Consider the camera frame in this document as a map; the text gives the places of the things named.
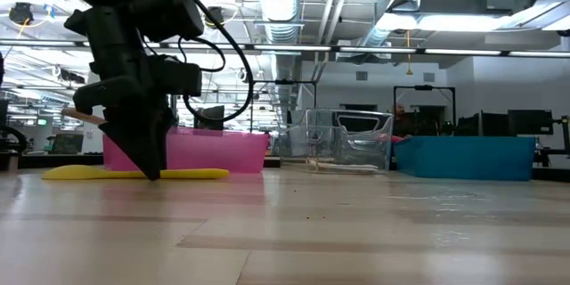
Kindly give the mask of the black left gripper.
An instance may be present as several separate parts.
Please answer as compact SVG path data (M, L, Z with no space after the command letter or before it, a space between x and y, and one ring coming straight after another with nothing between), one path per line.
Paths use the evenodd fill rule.
M104 106L105 122L99 128L149 180L158 180L167 167L166 135L174 124L167 98L120 103L147 94L146 55L135 26L117 8L94 6L74 11L64 27L87 37L93 56L89 67L100 78L77 89L73 95L76 110L92 114L93 107Z

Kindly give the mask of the grey spatula wooden handle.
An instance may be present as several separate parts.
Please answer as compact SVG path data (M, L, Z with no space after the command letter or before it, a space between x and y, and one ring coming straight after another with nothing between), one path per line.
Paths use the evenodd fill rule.
M101 124L106 123L106 120L104 118L100 118L94 115L89 115L89 114L85 114L82 112L79 112L73 108L63 108L61 110L61 114L64 117L70 117L70 118L75 118L81 121L84 121L86 123L89 124L93 124L96 126L99 126Z

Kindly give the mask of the yellow silicone spatula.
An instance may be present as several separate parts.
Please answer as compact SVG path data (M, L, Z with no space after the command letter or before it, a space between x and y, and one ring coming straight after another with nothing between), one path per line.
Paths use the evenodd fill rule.
M167 169L161 170L159 177L163 179L209 180L221 179L229 175L229 171L217 168L200 169ZM105 179L144 179L140 171L112 171L84 165L68 165L52 168L43 173L43 180L105 180Z

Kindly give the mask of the black background monitor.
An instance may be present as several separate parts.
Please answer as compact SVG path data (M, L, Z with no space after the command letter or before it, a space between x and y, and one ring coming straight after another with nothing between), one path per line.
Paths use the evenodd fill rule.
M202 121L200 118L195 118L193 127L197 129L219 130L224 129L224 106L215 106L209 108L199 108L197 112L208 121Z
M479 112L460 118L455 128L456 136L509 136L507 114Z
M550 110L508 110L509 131L513 135L553 135L553 118Z

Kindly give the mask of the pink translucent plastic bin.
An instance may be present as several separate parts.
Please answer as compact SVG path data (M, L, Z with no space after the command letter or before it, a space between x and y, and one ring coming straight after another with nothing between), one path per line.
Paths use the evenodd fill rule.
M166 135L165 169L219 168L257 174L264 167L266 134L173 127Z

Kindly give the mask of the clear plastic bin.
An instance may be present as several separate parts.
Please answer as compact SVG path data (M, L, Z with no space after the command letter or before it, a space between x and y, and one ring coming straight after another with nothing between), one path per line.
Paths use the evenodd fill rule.
M284 167L312 173L363 174L316 171L313 163L373 165L383 174L391 160L394 115L386 112L307 109L300 118L282 126L275 153Z

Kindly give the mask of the person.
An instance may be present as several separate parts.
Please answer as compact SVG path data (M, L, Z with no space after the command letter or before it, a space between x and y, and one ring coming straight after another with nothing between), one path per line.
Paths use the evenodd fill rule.
M397 103L394 108L395 123L393 135L404 138L410 134L411 122L406 116L405 108L401 103Z

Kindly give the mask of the blue plastic bin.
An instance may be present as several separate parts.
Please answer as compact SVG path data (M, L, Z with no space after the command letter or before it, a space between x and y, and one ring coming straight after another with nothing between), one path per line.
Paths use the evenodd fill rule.
M413 136L394 145L397 169L421 178L529 181L532 137Z

